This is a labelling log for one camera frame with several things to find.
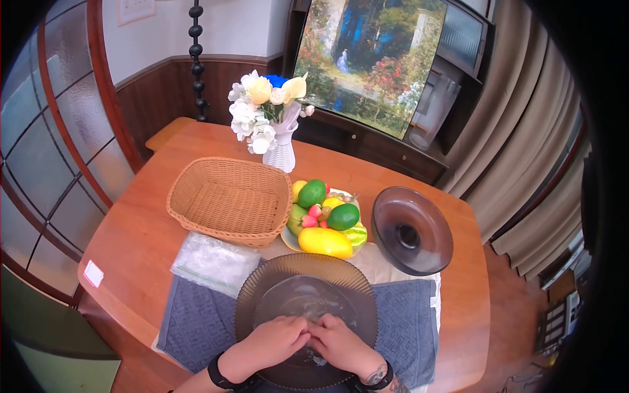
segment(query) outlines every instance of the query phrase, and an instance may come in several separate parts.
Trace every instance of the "wrist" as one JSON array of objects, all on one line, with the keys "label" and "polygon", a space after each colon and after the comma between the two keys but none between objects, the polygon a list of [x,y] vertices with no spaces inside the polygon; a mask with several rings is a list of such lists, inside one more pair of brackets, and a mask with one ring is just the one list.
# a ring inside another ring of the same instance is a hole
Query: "wrist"
[{"label": "wrist", "polygon": [[365,385],[377,384],[387,374],[387,362],[382,355],[374,351],[371,356],[364,359],[355,374]]},{"label": "wrist", "polygon": [[251,359],[241,351],[241,344],[236,343],[218,358],[218,371],[232,384],[240,384],[255,372]]}]

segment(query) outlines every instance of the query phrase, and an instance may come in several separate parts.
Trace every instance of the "label sticker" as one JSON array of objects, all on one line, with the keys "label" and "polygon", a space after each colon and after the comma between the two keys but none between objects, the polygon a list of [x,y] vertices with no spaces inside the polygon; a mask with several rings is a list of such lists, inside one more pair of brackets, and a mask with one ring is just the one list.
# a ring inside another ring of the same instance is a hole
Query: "label sticker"
[{"label": "label sticker", "polygon": [[103,281],[103,271],[96,266],[94,262],[90,259],[87,263],[87,267],[85,268],[85,272],[83,275],[94,287],[98,288],[101,285],[101,281]]}]

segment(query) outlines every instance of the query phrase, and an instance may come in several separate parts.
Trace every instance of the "black watch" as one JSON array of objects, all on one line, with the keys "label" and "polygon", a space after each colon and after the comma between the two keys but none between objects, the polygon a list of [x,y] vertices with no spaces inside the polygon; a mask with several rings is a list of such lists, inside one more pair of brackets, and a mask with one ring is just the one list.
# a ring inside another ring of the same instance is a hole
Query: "black watch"
[{"label": "black watch", "polygon": [[218,358],[221,357],[221,355],[224,353],[224,351],[219,353],[217,356],[209,361],[208,374],[209,378],[212,380],[212,383],[214,383],[214,385],[220,387],[221,389],[233,390],[235,392],[250,385],[252,383],[251,378],[247,379],[241,384],[233,384],[228,381],[227,378],[221,375],[221,372],[218,370]]},{"label": "black watch", "polygon": [[384,378],[382,378],[376,385],[365,385],[361,382],[360,385],[362,388],[373,391],[382,390],[393,382],[393,377],[395,376],[393,374],[393,367],[391,367],[391,363],[389,363],[388,360],[385,360],[385,362],[387,362],[387,375],[385,375]]}]

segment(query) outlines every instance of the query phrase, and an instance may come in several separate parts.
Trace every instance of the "curtain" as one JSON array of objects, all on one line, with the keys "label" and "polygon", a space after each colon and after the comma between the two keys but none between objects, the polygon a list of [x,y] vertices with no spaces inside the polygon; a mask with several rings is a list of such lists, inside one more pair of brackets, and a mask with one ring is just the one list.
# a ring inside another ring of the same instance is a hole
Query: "curtain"
[{"label": "curtain", "polygon": [[521,0],[496,8],[494,60],[479,103],[437,186],[465,199],[487,241],[559,158],[579,109],[563,56]]},{"label": "curtain", "polygon": [[583,143],[555,189],[522,221],[492,242],[496,253],[508,253],[511,268],[517,268],[527,280],[559,257],[581,229],[583,159],[590,150],[590,145]]}]

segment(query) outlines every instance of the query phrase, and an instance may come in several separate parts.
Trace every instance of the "blue towel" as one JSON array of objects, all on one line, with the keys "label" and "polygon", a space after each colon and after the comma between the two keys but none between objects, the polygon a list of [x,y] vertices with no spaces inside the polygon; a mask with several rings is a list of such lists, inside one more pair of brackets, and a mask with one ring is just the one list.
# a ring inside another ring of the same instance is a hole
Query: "blue towel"
[{"label": "blue towel", "polygon": [[[373,285],[378,310],[376,350],[393,366],[409,389],[435,379],[439,339],[437,314],[430,307],[437,286],[433,280],[413,280]],[[162,319],[157,348],[186,370],[196,373],[218,353],[227,350],[234,337],[236,300],[220,292],[174,276]],[[343,385],[323,391],[347,391]],[[266,383],[259,392],[285,392]]]}]

